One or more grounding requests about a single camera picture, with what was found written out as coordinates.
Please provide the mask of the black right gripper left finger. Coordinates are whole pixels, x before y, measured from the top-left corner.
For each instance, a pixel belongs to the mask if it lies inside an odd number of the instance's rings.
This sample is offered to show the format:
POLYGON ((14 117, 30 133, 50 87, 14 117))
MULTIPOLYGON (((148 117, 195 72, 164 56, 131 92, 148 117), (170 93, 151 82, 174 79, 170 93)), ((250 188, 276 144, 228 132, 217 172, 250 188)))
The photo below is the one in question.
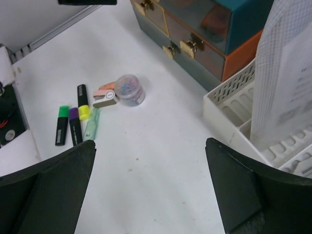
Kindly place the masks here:
POLYGON ((87 140, 0 178, 2 234, 73 234, 96 156, 87 140))

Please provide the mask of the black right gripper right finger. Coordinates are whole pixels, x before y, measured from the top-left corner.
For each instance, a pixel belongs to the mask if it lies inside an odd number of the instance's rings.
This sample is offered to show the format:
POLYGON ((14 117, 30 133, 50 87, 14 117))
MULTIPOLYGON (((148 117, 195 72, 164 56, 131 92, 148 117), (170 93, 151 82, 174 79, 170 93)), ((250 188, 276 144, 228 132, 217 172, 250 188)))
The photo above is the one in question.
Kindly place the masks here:
POLYGON ((312 180, 251 159, 214 138, 206 157, 227 234, 310 234, 312 180))

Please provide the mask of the clear mesh document pouch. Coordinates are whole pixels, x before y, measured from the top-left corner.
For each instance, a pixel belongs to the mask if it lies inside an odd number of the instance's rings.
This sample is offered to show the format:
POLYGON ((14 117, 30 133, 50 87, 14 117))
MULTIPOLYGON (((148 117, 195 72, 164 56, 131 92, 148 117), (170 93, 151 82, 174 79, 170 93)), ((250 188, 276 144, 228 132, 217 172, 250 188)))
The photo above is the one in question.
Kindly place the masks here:
POLYGON ((274 111, 301 103, 312 104, 312 3, 309 0, 273 2, 261 35, 255 62, 257 81, 273 90, 274 111))

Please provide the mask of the green cap black highlighter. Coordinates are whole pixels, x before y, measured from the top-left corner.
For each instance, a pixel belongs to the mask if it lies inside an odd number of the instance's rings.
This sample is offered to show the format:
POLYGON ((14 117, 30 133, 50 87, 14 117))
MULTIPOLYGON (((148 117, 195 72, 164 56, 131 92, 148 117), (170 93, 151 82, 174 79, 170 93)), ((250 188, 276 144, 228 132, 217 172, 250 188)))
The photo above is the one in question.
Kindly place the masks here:
POLYGON ((56 129, 56 146, 63 146, 66 143, 67 128, 69 119, 69 106, 60 106, 56 129))

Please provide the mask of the purple cap black highlighter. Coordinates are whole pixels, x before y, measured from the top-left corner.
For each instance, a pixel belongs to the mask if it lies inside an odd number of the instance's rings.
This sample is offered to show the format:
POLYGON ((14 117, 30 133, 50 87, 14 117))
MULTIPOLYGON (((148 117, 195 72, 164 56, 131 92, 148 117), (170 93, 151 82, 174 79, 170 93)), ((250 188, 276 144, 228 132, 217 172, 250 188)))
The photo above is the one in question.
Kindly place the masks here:
POLYGON ((78 108, 69 109, 69 124, 73 146, 83 142, 81 123, 78 114, 78 108))

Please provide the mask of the white perforated file organizer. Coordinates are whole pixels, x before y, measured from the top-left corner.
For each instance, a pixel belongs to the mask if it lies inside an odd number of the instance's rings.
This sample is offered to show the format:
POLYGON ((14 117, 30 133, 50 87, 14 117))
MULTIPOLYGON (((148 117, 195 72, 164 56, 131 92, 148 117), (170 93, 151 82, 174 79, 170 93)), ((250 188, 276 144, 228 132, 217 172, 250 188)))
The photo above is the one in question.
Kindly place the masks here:
POLYGON ((257 81, 258 65, 245 68, 203 98, 203 117, 220 140, 252 159, 284 172, 312 176, 312 109, 301 103, 274 111, 273 90, 257 81))

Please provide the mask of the yellow cap black highlighter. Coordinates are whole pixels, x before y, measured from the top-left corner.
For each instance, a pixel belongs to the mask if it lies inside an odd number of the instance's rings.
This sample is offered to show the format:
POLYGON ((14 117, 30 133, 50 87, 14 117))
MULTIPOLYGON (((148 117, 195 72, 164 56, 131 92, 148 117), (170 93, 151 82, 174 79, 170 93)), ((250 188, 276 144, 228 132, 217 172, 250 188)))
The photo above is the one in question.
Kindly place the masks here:
POLYGON ((87 120, 90 116, 89 101, 85 84, 77 87, 78 114, 80 120, 87 120))

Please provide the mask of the clear jar of paper clips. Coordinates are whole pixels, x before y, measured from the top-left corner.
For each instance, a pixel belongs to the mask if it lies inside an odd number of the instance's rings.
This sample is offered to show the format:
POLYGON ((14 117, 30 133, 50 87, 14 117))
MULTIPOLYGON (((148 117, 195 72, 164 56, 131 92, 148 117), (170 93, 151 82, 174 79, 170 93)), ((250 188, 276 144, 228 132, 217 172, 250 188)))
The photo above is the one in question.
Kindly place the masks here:
POLYGON ((131 74, 119 77, 115 82, 114 91, 119 101, 126 106, 138 106, 145 99, 145 91, 139 79, 131 74))

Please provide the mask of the teal desktop drawer cabinet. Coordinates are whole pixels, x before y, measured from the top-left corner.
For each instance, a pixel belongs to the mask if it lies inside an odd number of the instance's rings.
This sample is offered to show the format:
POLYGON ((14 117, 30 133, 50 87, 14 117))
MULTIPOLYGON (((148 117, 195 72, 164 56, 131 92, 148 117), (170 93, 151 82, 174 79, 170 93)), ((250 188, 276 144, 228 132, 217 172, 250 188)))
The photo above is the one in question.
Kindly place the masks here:
POLYGON ((141 30, 206 90, 255 57, 271 0, 134 0, 141 30))

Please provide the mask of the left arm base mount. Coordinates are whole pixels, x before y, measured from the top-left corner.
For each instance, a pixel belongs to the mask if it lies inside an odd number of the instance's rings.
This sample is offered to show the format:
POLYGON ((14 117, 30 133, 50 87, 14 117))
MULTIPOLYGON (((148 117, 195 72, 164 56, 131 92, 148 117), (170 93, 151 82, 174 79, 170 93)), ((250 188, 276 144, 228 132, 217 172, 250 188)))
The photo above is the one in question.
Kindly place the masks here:
POLYGON ((16 84, 0 83, 0 147, 12 142, 28 129, 16 84))

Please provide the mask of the aluminium frame rail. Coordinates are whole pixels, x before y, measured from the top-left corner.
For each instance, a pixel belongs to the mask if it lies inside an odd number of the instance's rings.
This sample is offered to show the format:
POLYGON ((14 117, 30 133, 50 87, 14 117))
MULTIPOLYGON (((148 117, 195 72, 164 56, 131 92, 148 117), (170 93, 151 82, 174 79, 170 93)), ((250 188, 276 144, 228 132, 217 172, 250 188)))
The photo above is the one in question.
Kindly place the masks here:
POLYGON ((59 5, 56 0, 2 0, 0 45, 15 63, 99 7, 59 5))

